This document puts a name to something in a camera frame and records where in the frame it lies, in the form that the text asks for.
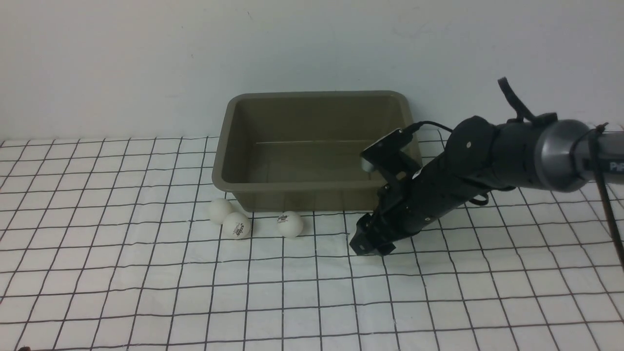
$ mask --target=black grid line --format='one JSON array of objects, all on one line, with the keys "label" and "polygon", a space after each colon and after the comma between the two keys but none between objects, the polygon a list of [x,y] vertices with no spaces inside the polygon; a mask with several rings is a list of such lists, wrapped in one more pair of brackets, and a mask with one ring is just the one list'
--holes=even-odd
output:
[{"label": "black grid line", "polygon": [[[51,148],[52,148],[51,146],[48,148],[48,150],[47,150],[47,152],[46,152],[46,155],[47,155],[47,153],[48,153],[48,152],[50,152]],[[42,167],[42,166],[43,166],[43,163],[41,163],[41,164],[39,165],[39,168],[37,169],[37,173],[39,172],[39,170],[41,169],[41,167]],[[82,191],[80,192],[80,197],[82,197],[82,194],[83,194],[83,193],[84,193],[84,189],[82,189]],[[52,198],[50,198],[50,201],[48,202],[47,207],[49,207],[51,203],[52,203]],[[47,208],[46,208],[46,210],[44,211],[44,213],[41,215],[41,219],[39,220],[39,223],[38,223],[38,225],[37,225],[37,226],[41,225],[41,222],[42,222],[42,221],[43,221],[43,219],[45,218],[46,212],[47,212]],[[75,214],[75,213],[76,213],[76,210],[74,209],[74,211],[72,212],[72,216],[71,216],[71,218],[70,218],[69,222],[67,223],[68,225],[69,225],[69,223],[71,223],[71,220],[74,218],[74,214]],[[60,250],[56,250],[56,252],[54,253],[54,258],[52,259],[52,263],[50,264],[50,268],[52,268],[52,266],[54,265],[54,262],[56,261],[56,257],[57,257],[57,255],[58,255],[59,251],[60,251]],[[22,260],[23,260],[23,258],[24,258],[25,256],[26,256],[26,250],[24,251],[24,256],[22,257]],[[19,348],[19,343],[20,343],[20,341],[22,341],[22,338],[24,337],[24,333],[25,333],[25,331],[26,331],[26,327],[28,326],[28,322],[30,321],[30,318],[31,318],[32,313],[33,313],[33,311],[34,311],[34,307],[36,306],[37,301],[39,300],[39,297],[41,296],[41,293],[42,293],[42,291],[43,291],[43,289],[44,289],[44,287],[45,287],[46,280],[47,280],[47,278],[48,278],[49,273],[50,273],[50,270],[48,270],[48,271],[46,272],[46,275],[45,275],[45,277],[44,277],[44,279],[43,279],[43,282],[41,283],[41,288],[39,289],[39,293],[38,293],[37,297],[35,298],[34,303],[32,304],[32,309],[31,309],[31,311],[30,311],[30,313],[29,313],[29,316],[28,316],[28,319],[26,320],[26,323],[24,324],[24,328],[22,329],[21,335],[19,336],[19,338],[18,338],[18,340],[17,340],[17,344],[15,345],[15,349]]]},{"label": "black grid line", "polygon": [[[203,151],[204,153],[206,153],[206,147],[208,146],[208,139],[206,138],[206,141],[204,142],[204,146],[203,146]],[[199,179],[202,178],[202,172],[203,172],[203,163],[205,161],[205,158],[202,157],[202,168],[200,170],[200,175],[199,175]],[[197,197],[199,196],[199,180],[198,180],[198,184],[197,184],[197,188],[195,190],[195,202],[193,203],[193,212],[191,215],[191,223],[193,222],[193,219],[195,218],[195,208],[197,206]],[[184,254],[182,255],[182,263],[184,263],[186,261],[187,258],[187,251],[188,251],[188,243],[189,243],[189,238],[191,236],[191,229],[192,229],[192,225],[188,226],[188,232],[187,232],[187,241],[184,245]],[[182,265],[180,267],[180,275],[178,276],[178,284],[177,286],[180,286],[180,283],[182,281],[182,274],[184,273],[184,265]],[[166,350],[169,349],[169,344],[171,343],[171,333],[173,332],[173,314],[175,313],[175,308],[176,305],[178,303],[178,293],[180,292],[180,289],[176,289],[175,290],[175,297],[173,298],[173,309],[172,309],[172,316],[171,316],[171,323],[170,323],[170,327],[169,327],[169,335],[167,336],[167,346],[166,346]]]},{"label": "black grid line", "polygon": [[[128,145],[129,144],[130,144],[130,142],[126,143],[125,150],[128,149]],[[100,146],[100,150],[98,152],[98,156],[99,156],[100,152],[102,152],[102,146]],[[122,167],[122,164],[123,164],[123,158],[124,157],[125,156],[122,156],[122,162],[119,164],[119,170],[120,171],[121,171],[121,167]],[[119,173],[115,175],[115,180],[117,180],[118,176],[119,176]],[[108,203],[110,201],[111,195],[112,195],[112,191],[109,192],[108,198],[106,199],[106,205],[108,205]],[[100,223],[102,223],[102,219],[104,218],[104,213],[105,213],[105,211],[102,211],[102,215],[100,216],[100,219],[98,221],[98,225]],[[75,214],[76,214],[76,209],[74,209],[74,213],[72,214],[72,219],[74,218]],[[76,284],[74,286],[74,291],[72,292],[71,297],[69,299],[69,304],[67,306],[67,310],[65,311],[65,316],[63,317],[63,321],[61,322],[61,326],[59,327],[59,332],[56,335],[56,340],[54,341],[54,345],[52,346],[52,349],[56,349],[56,345],[58,344],[59,338],[61,337],[61,332],[63,331],[63,326],[65,324],[65,320],[67,319],[67,315],[69,315],[69,309],[71,308],[72,301],[74,300],[74,297],[76,296],[76,290],[78,289],[78,284],[80,283],[80,278],[82,277],[82,274],[85,272],[84,268],[87,265],[87,261],[89,259],[89,255],[91,253],[91,250],[93,249],[93,243],[95,242],[96,235],[97,235],[97,229],[95,230],[95,233],[93,235],[93,239],[91,240],[91,246],[87,249],[87,257],[84,259],[84,263],[82,264],[82,269],[80,270],[80,273],[78,274],[78,278],[76,279]]]},{"label": "black grid line", "polygon": [[[155,145],[155,139],[154,139],[154,143],[152,144],[152,151],[154,150],[154,145]],[[143,179],[141,180],[141,184],[143,184],[143,182],[145,182],[145,174],[143,175]],[[130,213],[130,218],[132,218],[132,216],[134,216],[134,211],[137,208],[137,202],[138,201],[139,201],[139,193],[137,192],[137,196],[135,198],[135,203],[132,206],[132,212]],[[125,234],[124,234],[124,242],[126,241],[126,238],[128,237],[128,233],[129,232],[130,232],[130,225],[128,225],[126,227]],[[108,301],[110,292],[113,291],[110,287],[112,286],[113,279],[115,278],[115,273],[117,272],[117,266],[119,265],[119,260],[121,259],[122,251],[123,251],[123,247],[119,250],[119,254],[117,255],[117,259],[115,260],[115,267],[113,268],[113,273],[110,275],[108,289],[105,292],[104,302],[102,303],[102,309],[100,310],[100,317],[98,318],[97,327],[95,328],[95,333],[93,334],[93,340],[91,341],[91,346],[90,346],[91,348],[93,348],[95,346],[95,338],[97,337],[97,333],[98,333],[98,331],[100,329],[101,321],[104,318],[104,309],[106,308],[106,302]]]},{"label": "black grid line", "polygon": [[[347,217],[344,211],[343,211],[343,221],[344,221],[344,232],[348,233],[349,229],[347,228]],[[356,299],[356,296],[355,296],[355,282],[353,280],[353,266],[351,266],[351,251],[349,250],[348,245],[349,243],[347,242],[347,254],[348,254],[347,259],[349,260],[349,271],[351,273],[351,290],[353,290],[353,310],[355,311],[355,324],[356,324],[356,330],[358,331],[358,345],[361,350],[362,349],[362,337],[359,331],[358,306],[356,305],[356,303],[358,303],[358,300]]]},{"label": "black grid line", "polygon": [[[590,324],[611,324],[611,323],[617,323],[618,321],[616,320],[598,320],[598,321],[592,321],[590,322]],[[524,328],[524,327],[548,327],[548,326],[556,326],[556,325],[578,325],[578,324],[584,324],[584,322],[563,322],[563,323],[552,323],[552,324],[525,324],[525,325],[518,325],[515,326],[515,328]],[[475,327],[474,330],[483,330],[483,329],[506,329],[507,326],[504,327]],[[472,329],[469,328],[455,328],[455,329],[439,329],[437,331],[439,332],[458,332],[458,331],[470,331]],[[414,332],[433,332],[433,329],[418,329],[418,330],[405,330],[405,331],[399,331],[399,334],[409,334],[409,333],[414,333]],[[380,332],[375,332],[374,334],[363,334],[363,335],[387,335],[387,334],[394,334],[394,332],[386,332],[386,331],[380,331]],[[333,337],[345,337],[345,336],[353,336],[353,335],[360,335],[358,333],[343,333],[343,334],[334,334],[332,335]],[[309,335],[305,335],[305,336],[294,336],[294,337],[284,337],[285,340],[294,340],[294,339],[308,339],[310,338]],[[242,342],[254,342],[254,341],[268,341],[268,340],[280,340],[278,338],[248,338],[248,339],[235,339],[235,340],[229,340],[229,339],[223,339],[223,340],[209,340],[207,342],[184,342],[184,343],[171,343],[171,344],[159,344],[159,343],[141,343],[141,344],[120,344],[120,345],[103,345],[103,346],[98,346],[99,349],[119,349],[122,347],[139,347],[139,346],[154,346],[154,347],[166,347],[166,346],[191,346],[191,345],[201,345],[201,344],[229,344],[229,343],[242,343]],[[61,351],[69,351],[69,350],[89,350],[86,347],[72,347],[72,348],[64,348],[64,349],[56,349],[56,350],[61,350]]]},{"label": "black grid line", "polygon": [[[557,203],[557,207],[559,208],[559,210],[561,211],[561,213],[565,217],[565,220],[568,220],[568,217],[566,216],[565,212],[561,208],[561,204]],[[596,210],[592,206],[590,206],[590,208],[592,209],[592,212],[596,216],[596,218],[598,218],[598,213],[596,212]],[[578,238],[578,234],[576,233],[576,230],[574,229],[574,227],[572,225],[570,225],[570,224],[568,224],[568,226],[570,227],[570,230],[572,231],[572,233],[574,233],[574,236],[576,237],[576,239],[580,242],[580,240]],[[611,233],[609,230],[607,230],[607,233],[609,234],[609,236],[613,235],[613,233]],[[605,286],[605,283],[604,283],[603,279],[600,277],[600,274],[598,273],[598,269],[597,269],[598,266],[596,266],[593,263],[593,260],[592,260],[591,256],[589,255],[589,253],[587,252],[585,246],[581,245],[581,249],[583,250],[583,253],[587,257],[587,260],[592,263],[593,271],[596,273],[596,276],[598,277],[598,281],[600,282],[600,285],[602,286],[602,289],[604,289],[604,291],[608,292],[608,289]],[[613,297],[610,294],[607,294],[607,296],[609,297],[609,300],[611,301],[611,305],[613,306],[613,309],[618,314],[618,316],[620,316],[620,319],[624,322],[624,318],[622,317],[622,313],[618,310],[617,305],[615,304],[615,301],[613,301]]]},{"label": "black grid line", "polygon": [[[505,218],[503,217],[502,213],[500,213],[500,209],[497,207],[496,208],[499,216],[501,218],[501,220],[503,221],[503,223],[505,222]],[[509,240],[511,240],[511,242],[514,242],[511,233],[509,232],[509,228],[505,228],[505,231],[507,233],[507,235],[509,236]],[[533,293],[533,296],[535,296],[535,301],[537,302],[537,306],[540,309],[540,313],[542,315],[542,318],[546,321],[546,314],[544,313],[544,309],[542,308],[542,304],[540,303],[540,300],[537,298],[537,294],[535,293],[535,287],[533,285],[533,283],[531,282],[531,279],[529,277],[529,273],[527,271],[527,267],[525,265],[524,259],[522,258],[522,256],[518,253],[518,248],[514,247],[514,251],[516,256],[518,256],[518,258],[520,259],[520,262],[522,263],[522,271],[524,272],[525,278],[527,279],[527,281],[529,282],[529,286],[531,288],[531,292]],[[550,328],[549,325],[547,325],[548,327],[548,332],[550,333],[550,337],[552,338],[552,342],[555,344],[556,348],[558,351],[561,351],[561,348],[559,347],[559,344],[557,343],[557,339],[555,338],[555,334],[553,334],[552,329]]]},{"label": "black grid line", "polygon": [[318,251],[316,248],[316,219],[314,217],[314,212],[312,212],[312,231],[314,232],[314,268],[316,271],[316,308],[318,309],[318,336],[319,336],[319,349],[323,351],[323,326],[321,323],[321,287],[319,286],[319,277],[318,277]]},{"label": "black grid line", "polygon": [[[193,289],[196,287],[184,287],[183,289]],[[574,295],[576,296],[591,296],[591,295],[608,295],[608,294],[624,294],[624,290],[621,291],[614,291],[611,293],[606,293],[606,292],[585,292],[585,293],[575,293]],[[58,295],[71,295],[69,293],[63,293],[63,294],[58,294]],[[544,297],[571,297],[572,294],[549,294],[549,295],[539,295],[539,298],[544,298]],[[512,296],[512,297],[501,297],[499,300],[504,301],[504,300],[517,300],[517,299],[526,299],[526,298],[531,298],[534,296]],[[425,300],[404,300],[401,301],[401,303],[411,303],[411,304],[418,304],[418,303],[427,303],[427,302],[479,302],[479,301],[492,301],[492,300],[496,300],[493,298],[482,298],[482,299],[457,299],[457,300],[449,300],[449,299],[425,299]],[[390,300],[382,300],[382,301],[375,301],[375,302],[365,302],[365,303],[358,303],[356,304],[356,306],[371,306],[371,305],[387,305],[390,304],[391,301]],[[350,307],[353,306],[353,304],[333,304],[333,305],[325,305],[323,306],[323,308],[333,308],[333,307]],[[212,311],[210,313],[208,312],[181,312],[181,313],[171,313],[171,314],[146,314],[146,313],[137,313],[136,316],[139,317],[181,317],[181,316],[189,316],[189,315],[211,315],[211,314],[230,314],[230,313],[244,313],[245,311],[253,311],[253,312],[267,312],[267,311],[286,311],[286,310],[301,310],[301,309],[309,309],[309,306],[292,306],[292,307],[275,307],[275,308],[265,308],[265,309],[233,309],[233,310],[227,310],[227,311]],[[105,319],[119,319],[119,318],[132,318],[134,316],[134,314],[126,314],[126,315],[115,315],[115,316],[101,316],[101,317],[90,317],[90,318],[60,318],[60,319],[46,319],[46,320],[37,320],[37,323],[41,323],[41,322],[76,322],[76,321],[91,321],[91,320],[105,320]],[[621,320],[619,319],[612,319],[609,320],[609,322],[621,322]],[[27,320],[17,320],[15,322],[0,322],[0,325],[11,325],[11,324],[23,324],[23,323],[27,323]],[[583,322],[576,322],[576,324],[587,324],[587,323],[593,323],[593,321],[591,322],[587,322],[587,321],[583,321]],[[524,324],[522,325],[511,325],[512,328],[515,327],[523,327],[525,326]],[[498,326],[498,328],[509,328],[509,325],[501,325]]]},{"label": "black grid line", "polygon": [[[466,210],[466,212],[467,212],[468,218],[470,219],[470,223],[474,227],[474,222],[472,221],[472,216],[470,216],[470,211]],[[505,306],[503,305],[502,298],[500,297],[499,288],[498,288],[498,286],[496,284],[496,280],[494,279],[494,273],[492,271],[492,266],[490,265],[490,262],[487,260],[487,257],[485,256],[485,253],[483,252],[483,245],[481,244],[481,240],[479,239],[479,236],[477,235],[477,231],[476,230],[475,230],[474,234],[475,234],[475,237],[477,238],[477,242],[479,243],[479,250],[481,251],[481,255],[483,256],[483,259],[485,260],[485,262],[487,264],[487,268],[490,271],[490,278],[492,279],[492,283],[494,285],[494,290],[496,291],[496,297],[499,300],[500,309],[503,311],[503,314],[505,315],[505,321],[507,322],[507,325],[509,326],[509,332],[511,333],[511,336],[514,339],[515,348],[516,348],[516,350],[520,351],[520,346],[518,346],[518,340],[516,339],[514,330],[511,327],[511,323],[509,322],[509,316],[507,315],[507,311],[505,310]]]},{"label": "black grid line", "polygon": [[[223,237],[223,227],[219,228],[219,240],[217,241],[217,254],[216,254],[216,260],[219,260],[219,249],[221,248],[221,238]],[[206,321],[206,334],[205,334],[205,338],[204,341],[205,344],[203,346],[203,351],[207,351],[207,347],[208,347],[208,329],[210,328],[210,316],[212,315],[212,313],[214,313],[212,311],[212,303],[214,302],[214,298],[215,298],[215,278],[217,276],[217,265],[215,264],[215,267],[212,270],[212,284],[211,284],[211,291],[210,291],[210,305],[208,306],[208,320]]]},{"label": "black grid line", "polygon": [[[178,143],[178,151],[180,151],[180,146],[181,145],[182,145],[182,139],[180,139],[180,142]],[[175,163],[177,163],[177,162],[178,162],[178,154],[176,154],[176,156],[175,156]],[[173,173],[171,174],[171,178],[169,178],[169,188],[167,189],[167,195],[165,196],[165,198],[169,197],[169,190],[171,189],[172,182],[173,182]],[[162,207],[162,212],[160,213],[160,221],[158,223],[158,231],[156,232],[156,241],[157,241],[158,235],[160,233],[160,226],[162,225],[162,219],[163,219],[164,215],[165,215],[165,207],[163,206]],[[152,262],[152,259],[154,258],[154,249],[155,248],[156,248],[156,246],[152,247],[152,251],[150,253],[150,259],[149,259],[150,263]],[[143,292],[143,288],[145,287],[145,281],[147,280],[147,276],[148,276],[149,272],[150,272],[150,266],[148,264],[148,267],[145,270],[145,275],[143,276],[143,282],[141,283],[141,289],[139,290],[139,299],[137,301],[137,307],[136,307],[136,309],[134,311],[135,316],[132,319],[132,328],[130,329],[130,337],[128,337],[128,344],[130,344],[132,342],[132,334],[134,332],[134,325],[137,322],[137,314],[139,312],[139,306],[140,306],[140,303],[141,303],[141,293]]]},{"label": "black grid line", "polygon": [[[524,193],[522,192],[522,189],[520,189],[520,194],[522,195],[522,198],[524,199],[524,201],[526,202],[526,197],[524,196]],[[535,222],[535,224],[537,224],[537,220],[535,219],[535,214],[533,213],[533,210],[531,208],[529,208],[529,212],[531,213],[531,218],[533,218],[533,221]],[[538,226],[537,230],[539,230],[540,235],[542,236],[544,242],[546,241],[546,236],[544,236],[544,232],[542,232],[542,229]],[[561,275],[561,279],[563,279],[563,283],[565,284],[565,287],[568,289],[568,291],[570,292],[570,295],[572,296],[572,300],[574,300],[574,304],[576,305],[578,312],[580,313],[580,315],[583,317],[583,320],[585,320],[585,316],[583,314],[583,311],[581,310],[580,306],[578,305],[578,301],[576,299],[576,296],[574,296],[574,294],[572,294],[572,290],[570,289],[570,285],[568,283],[568,281],[565,279],[565,276],[563,275],[563,272],[561,271],[561,266],[559,265],[559,262],[557,261],[557,257],[555,256],[555,254],[552,252],[552,249],[549,247],[548,248],[548,252],[550,253],[550,255],[552,256],[552,259],[555,261],[555,265],[557,266],[557,271],[559,272],[559,274]],[[594,336],[594,334],[592,333],[591,328],[589,327],[589,325],[587,325],[587,323],[585,324],[587,327],[587,331],[590,333],[590,335],[592,336],[592,340],[594,345],[596,346],[596,348],[598,348],[598,342],[596,341],[596,337]]]},{"label": "black grid line", "polygon": [[422,286],[424,287],[424,294],[425,294],[425,301],[427,304],[427,310],[429,311],[429,321],[431,322],[431,327],[433,328],[433,335],[436,338],[436,346],[438,351],[440,351],[440,340],[437,337],[437,330],[436,330],[436,325],[433,321],[433,313],[431,312],[431,299],[429,298],[429,293],[427,292],[427,285],[425,284],[425,278],[422,274],[422,269],[421,269],[421,265],[418,262],[418,254],[416,253],[416,246],[414,244],[413,240],[410,240],[411,244],[412,244],[412,248],[414,249],[414,258],[416,259],[416,267],[418,267],[418,272],[420,273],[419,276],[421,278],[421,282],[422,282]]},{"label": "black grid line", "polygon": [[[253,216],[251,217],[251,231],[253,232]],[[284,256],[284,245],[282,243],[282,256]],[[253,254],[253,238],[249,239],[249,262],[247,263],[247,282],[245,283],[247,289],[246,289],[246,296],[245,296],[245,319],[244,319],[244,323],[243,323],[243,351],[245,351],[245,346],[246,346],[246,339],[247,339],[247,317],[249,314],[249,278],[250,278],[250,274],[251,274],[251,255]],[[282,280],[284,280],[284,268],[282,268],[282,275],[281,278]],[[281,301],[282,301],[282,309],[284,307],[284,287],[283,287],[283,283],[282,283],[282,289],[281,289]],[[281,334],[282,336],[284,336],[284,313],[281,314],[281,318],[282,318],[282,328],[281,328]]]}]

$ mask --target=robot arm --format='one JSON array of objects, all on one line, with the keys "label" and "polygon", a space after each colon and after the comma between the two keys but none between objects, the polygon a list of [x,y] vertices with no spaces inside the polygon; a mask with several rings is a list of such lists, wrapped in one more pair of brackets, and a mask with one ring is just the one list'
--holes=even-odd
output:
[{"label": "robot arm", "polygon": [[357,223],[349,243],[355,253],[387,255],[392,242],[417,234],[465,202],[485,205],[492,190],[572,192],[598,171],[606,182],[624,184],[624,132],[602,134],[580,121],[558,121],[554,113],[533,116],[506,79],[499,84],[518,117],[498,126],[478,116],[464,120],[444,152],[422,169],[400,150],[430,122],[396,130],[362,152],[363,165],[388,183],[378,191],[377,209]]}]

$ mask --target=grid line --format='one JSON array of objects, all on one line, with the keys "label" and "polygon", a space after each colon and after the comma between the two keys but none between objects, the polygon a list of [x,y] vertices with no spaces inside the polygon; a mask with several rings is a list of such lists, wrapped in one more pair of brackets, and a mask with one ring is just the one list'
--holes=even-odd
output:
[{"label": "grid line", "polygon": [[[423,160],[444,135],[423,135]],[[355,257],[348,233],[366,211],[302,212],[305,233],[286,240],[277,214],[244,212],[216,189],[217,142],[0,144],[0,339],[36,350],[619,345],[624,275],[593,182],[493,192],[382,259]],[[609,190],[624,223],[622,189]],[[247,214],[251,238],[207,219],[217,198]]]}]

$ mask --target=ball logo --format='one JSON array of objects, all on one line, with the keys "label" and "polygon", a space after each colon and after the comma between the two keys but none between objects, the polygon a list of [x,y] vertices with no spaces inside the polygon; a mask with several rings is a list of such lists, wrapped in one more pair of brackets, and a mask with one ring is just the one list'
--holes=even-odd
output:
[{"label": "ball logo", "polygon": [[243,233],[244,229],[245,229],[244,224],[242,223],[237,224],[236,227],[234,228],[234,235],[239,237]]}]

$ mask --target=brown plastic tub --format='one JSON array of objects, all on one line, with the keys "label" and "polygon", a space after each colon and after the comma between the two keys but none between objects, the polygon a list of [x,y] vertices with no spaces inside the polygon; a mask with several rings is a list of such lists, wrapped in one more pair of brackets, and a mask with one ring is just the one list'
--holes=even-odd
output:
[{"label": "brown plastic tub", "polygon": [[[393,91],[281,92],[232,99],[212,180],[247,211],[372,210],[385,182],[359,153],[412,123]],[[408,153],[421,163],[416,138]]]}]

